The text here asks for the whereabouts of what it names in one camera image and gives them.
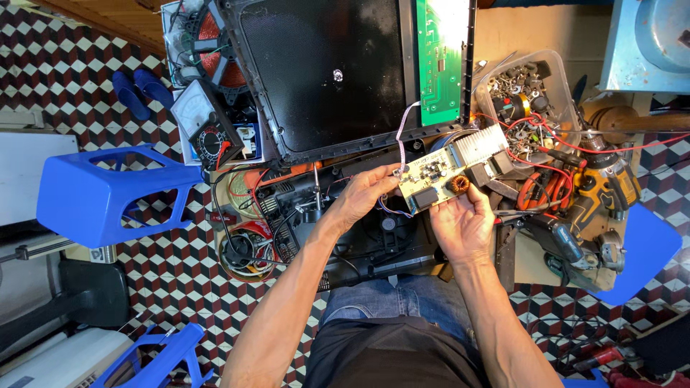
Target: screwdriver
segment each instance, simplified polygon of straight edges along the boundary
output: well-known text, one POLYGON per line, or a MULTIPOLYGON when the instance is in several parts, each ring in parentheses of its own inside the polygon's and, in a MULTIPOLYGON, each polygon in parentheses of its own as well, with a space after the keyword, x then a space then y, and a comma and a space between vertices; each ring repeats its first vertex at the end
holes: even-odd
POLYGON ((561 162, 565 164, 570 164, 574 167, 584 168, 587 165, 587 161, 585 159, 582 159, 581 157, 575 156, 571 153, 565 153, 563 151, 557 151, 542 146, 537 146, 537 149, 552 157, 553 159, 560 160, 561 162))

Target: cordless drill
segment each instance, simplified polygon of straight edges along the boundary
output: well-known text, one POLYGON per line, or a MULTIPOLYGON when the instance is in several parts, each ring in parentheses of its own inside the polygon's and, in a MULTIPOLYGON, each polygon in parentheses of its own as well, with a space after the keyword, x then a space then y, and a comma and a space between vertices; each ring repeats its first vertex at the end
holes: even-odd
MULTIPOLYGON (((587 122, 586 129, 591 129, 587 122)), ((593 151, 613 150, 602 135, 582 133, 580 146, 593 151)), ((628 161, 617 153, 584 153, 586 168, 575 175, 574 185, 580 196, 568 210, 566 219, 573 232, 581 231, 593 219, 600 206, 609 209, 611 218, 623 220, 625 211, 640 199, 640 184, 628 161)))

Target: green circuit board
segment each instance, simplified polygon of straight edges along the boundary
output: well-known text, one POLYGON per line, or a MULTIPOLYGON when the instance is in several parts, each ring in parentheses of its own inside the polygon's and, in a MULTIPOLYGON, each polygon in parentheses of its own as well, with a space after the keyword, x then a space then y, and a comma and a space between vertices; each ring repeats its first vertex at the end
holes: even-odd
POLYGON ((460 0, 417 0, 422 125, 460 118, 467 8, 460 0))

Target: multimeter dial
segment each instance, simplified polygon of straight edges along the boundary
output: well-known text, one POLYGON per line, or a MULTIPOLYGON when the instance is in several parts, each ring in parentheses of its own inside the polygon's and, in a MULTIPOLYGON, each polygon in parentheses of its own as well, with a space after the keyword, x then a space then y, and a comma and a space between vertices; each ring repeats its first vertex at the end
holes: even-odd
POLYGON ((214 126, 208 126, 199 134, 196 147, 197 154, 208 162, 215 162, 219 157, 221 144, 229 141, 227 133, 219 131, 214 126))

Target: blue plastic stool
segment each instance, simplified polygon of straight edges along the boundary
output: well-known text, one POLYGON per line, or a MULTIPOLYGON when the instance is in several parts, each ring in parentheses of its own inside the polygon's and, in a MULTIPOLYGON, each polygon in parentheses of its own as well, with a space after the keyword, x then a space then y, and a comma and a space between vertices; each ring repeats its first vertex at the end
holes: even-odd
POLYGON ((203 181, 200 168, 168 159, 152 147, 145 144, 49 157, 43 165, 36 218, 55 233, 93 249, 186 228, 191 221, 181 220, 182 211, 189 190, 203 181), (145 155, 163 167, 120 171, 130 153, 145 155), (95 165, 106 160, 116 161, 115 170, 95 165), (130 215, 139 209, 139 198, 174 188, 177 198, 167 222, 148 225, 130 215), (123 216, 142 226, 125 228, 123 216))
POLYGON ((213 370, 201 376, 197 354, 194 352, 197 343, 204 337, 204 329, 202 329, 201 326, 196 323, 188 323, 179 333, 169 336, 165 334, 149 334, 155 326, 154 324, 149 326, 145 334, 115 360, 115 362, 98 377, 98 380, 91 384, 91 388, 104 388, 105 383, 109 381, 111 377, 118 379, 120 375, 127 375, 127 372, 131 373, 130 371, 124 370, 125 368, 129 369, 127 366, 120 369, 124 364, 129 364, 130 362, 135 375, 125 383, 120 384, 118 382, 115 384, 118 388, 163 388, 170 382, 170 372, 175 369, 182 360, 187 362, 187 370, 189 370, 189 376, 192 379, 192 388, 199 388, 213 376, 213 370), (153 359, 153 361, 144 368, 141 368, 141 363, 137 356, 137 348, 142 345, 166 345, 166 347, 153 359))

